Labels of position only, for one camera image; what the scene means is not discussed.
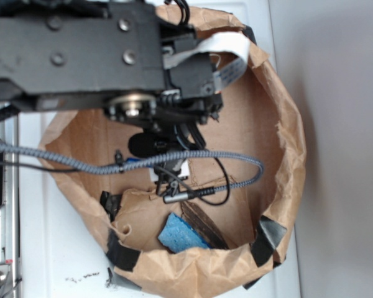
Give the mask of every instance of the brown paper bag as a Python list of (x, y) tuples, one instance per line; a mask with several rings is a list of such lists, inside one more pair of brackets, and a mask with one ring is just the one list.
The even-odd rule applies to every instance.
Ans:
[[(174, 23), (180, 18), (173, 6), (159, 7), (157, 13)], [(200, 37), (244, 29), (231, 14), (195, 7), (190, 22)], [(223, 62), (229, 59), (222, 55)], [(110, 176), (53, 174), (92, 236), (117, 265), (115, 272), (143, 291), (164, 297), (214, 297), (260, 278), (274, 263), (285, 260), (303, 191), (306, 148), (300, 114), (267, 59), (268, 54), (252, 43), (249, 69), (223, 91), (219, 123), (200, 127), (208, 149), (252, 155), (265, 164), (262, 179), (233, 190), (226, 205), (197, 202), (218, 225), (230, 250), (192, 248), (170, 254), (164, 249), (156, 239), (158, 232), (170, 212), (180, 214), (181, 210), (179, 204), (165, 205), (153, 195), (154, 184), (146, 169)], [(62, 112), (45, 132), (40, 148), (105, 165), (113, 162), (115, 149), (130, 155), (127, 141), (137, 132), (136, 127), (108, 121), (102, 111)], [(256, 171), (230, 161), (224, 165), (236, 181)], [(211, 160), (191, 160), (190, 169), (193, 186), (223, 182)], [(99, 203), (101, 191), (123, 193), (122, 209), (113, 223)]]

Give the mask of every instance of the white surface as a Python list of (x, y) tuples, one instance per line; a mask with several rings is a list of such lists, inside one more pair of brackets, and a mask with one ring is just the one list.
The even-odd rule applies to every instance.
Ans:
[[(233, 12), (253, 28), (257, 43), (267, 52), (274, 53), (267, 1), (189, 0), (189, 3)], [(36, 147), (52, 116), (21, 115), (20, 144)], [(22, 158), (22, 161), (38, 164), (32, 158)], [(51, 176), (21, 169), (20, 177), (24, 298), (154, 297), (122, 287), (107, 288), (105, 284), (109, 263)], [(92, 273), (99, 274), (84, 278)], [(220, 297), (299, 298), (294, 236), (287, 260), (281, 267), (264, 276), (248, 291), (239, 287)]]
[(308, 146), (302, 297), (373, 297), (373, 0), (271, 0), (270, 11)]

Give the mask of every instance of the wall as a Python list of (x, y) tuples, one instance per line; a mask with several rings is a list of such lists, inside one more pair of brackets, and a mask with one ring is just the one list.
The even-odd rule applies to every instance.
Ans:
[(302, 297), (373, 297), (373, 0), (269, 2), (308, 146)]

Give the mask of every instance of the cable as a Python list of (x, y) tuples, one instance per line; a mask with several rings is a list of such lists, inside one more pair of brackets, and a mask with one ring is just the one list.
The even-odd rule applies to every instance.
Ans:
[[(179, 132), (179, 130), (180, 130), (180, 127), (178, 125), (174, 125), (175, 137), (177, 138), (177, 141), (179, 142), (179, 144), (181, 145), (182, 148), (184, 148), (186, 150), (196, 150), (196, 149), (203, 150), (204, 149), (204, 148), (198, 148), (197, 144), (190, 142), (183, 133)], [(212, 203), (210, 201), (207, 201), (202, 196), (196, 196), (196, 197), (198, 197), (201, 201), (205, 202), (206, 204), (213, 205), (213, 206), (219, 206), (219, 205), (223, 205), (223, 204), (227, 203), (227, 201), (229, 200), (229, 197), (231, 195), (231, 183), (229, 181), (229, 176), (228, 176), (222, 162), (220, 162), (220, 160), (218, 158), (214, 158), (214, 160), (217, 162), (217, 164), (219, 165), (219, 167), (221, 168), (221, 170), (223, 171), (223, 174), (224, 174), (224, 178), (225, 178), (225, 181), (226, 181), (226, 185), (225, 185), (225, 187), (226, 187), (226, 197), (220, 203)]]
[(11, 118), (12, 116), (18, 115), (20, 110), (16, 107), (14, 107), (12, 104), (9, 106), (3, 107), (0, 109), (0, 121), (4, 121), (8, 118)]
[[(169, 5), (172, 2), (172, 0), (165, 0), (164, 3)], [(181, 10), (181, 20), (178, 23), (179, 26), (181, 25), (188, 25), (191, 12), (188, 3), (185, 0), (174, 0), (175, 4), (180, 8)]]
[[(132, 162), (127, 161), (121, 165), (113, 164), (113, 165), (106, 165), (106, 166), (89, 165), (88, 163), (84, 163), (80, 160), (69, 158), (67, 156), (64, 156), (58, 153), (43, 151), (43, 150), (34, 149), (34, 148), (12, 146), (12, 145), (7, 145), (5, 143), (0, 143), (0, 151), (5, 152), (5, 153), (15, 153), (15, 154), (33, 156), (36, 158), (42, 158), (45, 160), (54, 161), (56, 163), (61, 163), (63, 165), (69, 166), (73, 169), (77, 169), (79, 171), (84, 171), (86, 173), (95, 174), (95, 175), (118, 174), (118, 173), (123, 173), (127, 171), (132, 171), (134, 169), (148, 168), (150, 166), (165, 163), (165, 162), (172, 161), (172, 160), (184, 160), (187, 158), (230, 158), (234, 160), (244, 161), (246, 163), (250, 163), (258, 167), (259, 170), (254, 177), (252, 177), (251, 179), (242, 181), (240, 183), (230, 184), (229, 187), (231, 189), (245, 187), (247, 185), (250, 185), (256, 182), (258, 179), (260, 179), (260, 177), (262, 176), (264, 172), (264, 165), (258, 159), (248, 156), (248, 155), (243, 155), (240, 153), (233, 153), (233, 152), (226, 152), (226, 151), (204, 151), (204, 150), (176, 151), (176, 152), (170, 152), (170, 153), (161, 154), (161, 155), (155, 155), (150, 158), (146, 158), (144, 160), (132, 161)], [(219, 192), (219, 191), (225, 191), (227, 187), (224, 185), (224, 186), (215, 187), (214, 189), (216, 192)]]
[(23, 168), (31, 168), (31, 169), (37, 169), (39, 171), (45, 171), (49, 173), (75, 173), (79, 172), (78, 169), (50, 169), (50, 168), (44, 168), (43, 166), (36, 166), (32, 165), (30, 163), (12, 163), (9, 161), (0, 161), (0, 166), (17, 166), (17, 167), (23, 167)]
[(231, 196), (231, 182), (229, 181), (229, 176), (228, 176), (228, 173), (225, 170), (225, 167), (224, 167), (223, 163), (220, 162), (220, 160), (218, 158), (215, 158), (214, 160), (217, 162), (217, 164), (219, 165), (219, 167), (221, 168), (221, 170), (224, 173), (224, 177), (225, 177), (225, 181), (226, 181), (226, 184), (225, 184), (225, 186), (226, 186), (226, 196), (225, 196), (225, 199), (223, 201), (221, 201), (220, 203), (213, 203), (213, 202), (207, 201), (207, 199), (205, 199), (202, 196), (198, 196), (198, 198), (201, 201), (203, 201), (206, 204), (208, 204), (208, 205), (211, 205), (211, 206), (220, 206), (220, 205), (224, 205), (225, 203), (227, 203), (227, 201), (229, 200), (229, 197)]

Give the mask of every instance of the sponge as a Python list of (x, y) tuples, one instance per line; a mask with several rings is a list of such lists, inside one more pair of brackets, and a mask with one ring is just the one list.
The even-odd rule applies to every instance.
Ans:
[(174, 213), (168, 216), (166, 226), (158, 239), (174, 253), (191, 247), (211, 248), (186, 221)]

